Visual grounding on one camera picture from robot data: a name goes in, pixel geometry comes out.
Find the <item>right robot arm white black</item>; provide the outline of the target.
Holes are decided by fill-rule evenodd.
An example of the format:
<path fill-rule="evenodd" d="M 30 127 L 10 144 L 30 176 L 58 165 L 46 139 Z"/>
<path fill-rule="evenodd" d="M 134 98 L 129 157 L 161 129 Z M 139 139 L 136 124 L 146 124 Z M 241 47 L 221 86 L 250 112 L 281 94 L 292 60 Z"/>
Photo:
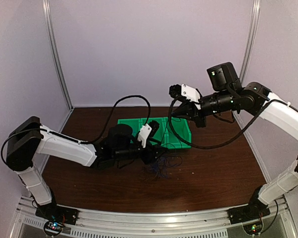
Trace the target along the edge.
<path fill-rule="evenodd" d="M 188 119 L 196 127 L 205 127 L 206 117 L 226 111 L 244 110 L 253 115 L 252 120 L 232 139 L 213 146 L 195 145 L 177 132 L 174 135 L 185 144 L 203 150 L 226 146 L 238 139 L 257 118 L 271 122 L 298 141 L 298 110 L 289 102 L 283 101 L 269 88 L 258 82 L 243 87 L 231 62 L 225 62 L 207 69 L 214 90 L 213 94 L 202 96 L 198 89 L 186 84 L 176 84 L 169 88 L 173 102 L 180 101 L 177 109 L 169 108 L 168 118 Z M 271 182 L 254 191 L 245 215 L 255 219 L 276 198 L 298 186 L 298 157 Z"/>

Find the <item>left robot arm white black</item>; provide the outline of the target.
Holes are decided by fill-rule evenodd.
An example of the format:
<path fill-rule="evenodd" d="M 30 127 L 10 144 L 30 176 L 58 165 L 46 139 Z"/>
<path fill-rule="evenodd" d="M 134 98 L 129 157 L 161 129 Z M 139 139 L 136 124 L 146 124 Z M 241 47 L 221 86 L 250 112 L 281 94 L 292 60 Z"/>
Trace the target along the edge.
<path fill-rule="evenodd" d="M 3 163 L 16 172 L 33 195 L 42 212 L 50 220 L 61 216 L 61 208 L 54 203 L 51 189 L 46 185 L 33 161 L 36 154 L 55 156 L 94 169 L 106 169 L 120 161 L 141 159 L 152 164 L 167 148 L 154 139 L 159 130 L 155 120 L 145 123 L 139 132 L 127 124 L 110 128 L 102 140 L 82 141 L 58 133 L 42 125 L 32 116 L 15 129 L 4 141 L 0 151 Z"/>

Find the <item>green bin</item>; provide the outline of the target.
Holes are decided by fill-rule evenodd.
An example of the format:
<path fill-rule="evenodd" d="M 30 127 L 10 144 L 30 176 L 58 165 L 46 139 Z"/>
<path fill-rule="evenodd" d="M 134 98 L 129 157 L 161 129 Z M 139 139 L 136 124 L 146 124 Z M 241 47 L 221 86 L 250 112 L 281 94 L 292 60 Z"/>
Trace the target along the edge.
<path fill-rule="evenodd" d="M 133 133 L 137 133 L 142 126 L 141 122 L 141 119 L 118 119 L 117 124 L 126 124 L 132 128 Z"/>
<path fill-rule="evenodd" d="M 159 117 L 159 118 L 149 118 L 148 124 L 150 124 L 152 121 L 155 121 L 159 124 L 159 126 L 156 126 L 154 131 L 154 135 L 151 136 L 154 140 L 159 141 L 162 145 L 165 145 L 167 143 L 168 135 L 166 132 L 166 119 Z"/>
<path fill-rule="evenodd" d="M 164 117 L 164 118 L 166 119 L 166 132 L 168 135 L 168 139 L 167 139 L 167 143 L 166 143 L 165 147 L 167 147 L 170 150 L 190 149 L 191 148 L 190 145 L 179 140 L 178 137 L 173 133 L 173 131 L 171 130 L 169 123 L 168 123 L 168 117 Z M 191 143 L 192 135 L 191 135 L 191 130 L 189 128 L 187 120 L 171 118 L 171 122 L 172 122 L 173 128 L 176 131 L 176 133 L 182 139 Z"/>

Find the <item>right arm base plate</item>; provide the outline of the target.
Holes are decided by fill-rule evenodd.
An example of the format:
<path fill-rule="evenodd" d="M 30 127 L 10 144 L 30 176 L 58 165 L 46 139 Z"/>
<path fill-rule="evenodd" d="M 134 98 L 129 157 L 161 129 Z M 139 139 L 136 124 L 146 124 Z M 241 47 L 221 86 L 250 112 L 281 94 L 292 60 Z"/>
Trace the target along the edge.
<path fill-rule="evenodd" d="M 268 207 L 260 208 L 257 205 L 245 205 L 228 209 L 230 223 L 238 224 L 252 220 L 259 220 L 261 217 L 270 215 Z"/>

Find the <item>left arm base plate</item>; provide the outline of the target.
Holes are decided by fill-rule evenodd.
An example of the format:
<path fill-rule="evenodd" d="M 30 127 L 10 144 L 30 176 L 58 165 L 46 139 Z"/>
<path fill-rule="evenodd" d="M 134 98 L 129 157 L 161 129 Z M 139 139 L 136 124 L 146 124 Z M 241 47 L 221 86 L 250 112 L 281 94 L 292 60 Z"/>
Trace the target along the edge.
<path fill-rule="evenodd" d="M 49 221 L 75 225 L 78 217 L 78 210 L 50 203 L 43 206 L 38 205 L 35 215 Z"/>

